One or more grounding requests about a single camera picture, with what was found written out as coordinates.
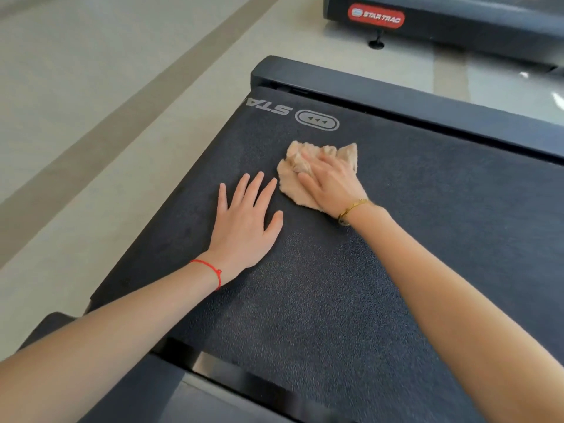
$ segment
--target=hand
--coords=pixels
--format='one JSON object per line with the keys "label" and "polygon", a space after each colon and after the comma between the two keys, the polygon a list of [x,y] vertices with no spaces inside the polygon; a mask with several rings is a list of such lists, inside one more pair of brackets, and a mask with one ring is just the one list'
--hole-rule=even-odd
{"label": "hand", "polygon": [[225,184],[219,185],[212,241],[208,251],[199,259],[222,271],[222,284],[227,284],[243,270],[257,264],[270,251],[282,229],[283,213],[278,211],[264,230],[264,216],[277,181],[272,179],[257,199],[263,178],[264,173],[259,172],[247,187],[250,175],[245,174],[239,181],[229,209]]}
{"label": "hand", "polygon": [[318,157],[302,156],[310,163],[315,177],[298,174],[298,179],[321,208],[338,218],[360,199],[367,199],[366,191],[348,164],[336,157],[320,153]]}

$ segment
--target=forearm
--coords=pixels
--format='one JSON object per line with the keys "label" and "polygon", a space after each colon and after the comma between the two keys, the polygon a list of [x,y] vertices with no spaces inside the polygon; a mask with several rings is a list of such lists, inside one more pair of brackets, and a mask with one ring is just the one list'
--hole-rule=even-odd
{"label": "forearm", "polygon": [[349,215],[437,353],[490,421],[564,419],[564,370],[529,334],[382,208]]}
{"label": "forearm", "polygon": [[190,264],[11,356],[0,364],[2,419],[78,420],[217,282]]}

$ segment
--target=treadmill belt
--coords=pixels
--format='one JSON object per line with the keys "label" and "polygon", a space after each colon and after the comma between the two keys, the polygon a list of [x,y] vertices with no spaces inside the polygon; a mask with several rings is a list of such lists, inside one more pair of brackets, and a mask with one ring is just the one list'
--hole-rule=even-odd
{"label": "treadmill belt", "polygon": [[[243,103],[93,296],[93,308],[204,251],[217,187],[263,170],[293,140],[356,142],[376,203],[564,362],[564,167],[270,88]],[[336,131],[298,123],[308,109]],[[360,422],[483,421],[419,331],[364,241],[277,191],[284,228],[256,267],[212,294],[170,336]]]}

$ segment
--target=cloth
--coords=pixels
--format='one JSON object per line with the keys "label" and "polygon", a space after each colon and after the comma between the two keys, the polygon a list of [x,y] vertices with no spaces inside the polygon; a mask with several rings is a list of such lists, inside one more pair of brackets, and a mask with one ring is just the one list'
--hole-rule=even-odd
{"label": "cloth", "polygon": [[282,159],[278,163],[276,170],[280,178],[280,191],[292,199],[296,205],[307,206],[323,212],[323,209],[320,208],[314,198],[311,197],[298,180],[298,174],[300,172],[305,172],[313,177],[311,166],[301,155],[302,152],[312,157],[317,157],[319,152],[323,152],[329,156],[335,156],[346,162],[356,173],[358,170],[358,149],[356,148],[356,144],[350,144],[337,150],[336,147],[331,145],[319,148],[308,142],[301,143],[293,141],[286,151],[286,159]]}

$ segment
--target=bracelet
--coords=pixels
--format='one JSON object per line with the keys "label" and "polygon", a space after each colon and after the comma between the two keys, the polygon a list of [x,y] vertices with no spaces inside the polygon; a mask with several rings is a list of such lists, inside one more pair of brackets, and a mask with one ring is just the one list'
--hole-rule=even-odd
{"label": "bracelet", "polygon": [[345,220],[345,217],[349,214],[350,211],[355,209],[356,206],[360,206],[364,203],[370,203],[370,200],[360,199],[360,200],[354,202],[348,209],[345,209],[345,211],[341,215],[339,215],[339,217],[337,218],[337,220],[339,221],[339,224],[341,224],[342,226],[350,226],[350,223],[347,220]]}
{"label": "bracelet", "polygon": [[201,264],[205,264],[206,266],[208,266],[210,269],[215,271],[215,274],[217,275],[217,279],[219,280],[219,285],[216,288],[216,291],[218,291],[221,288],[221,270],[216,269],[214,266],[212,266],[210,263],[207,263],[205,261],[202,261],[201,259],[193,259],[191,261],[191,263],[201,263]]}

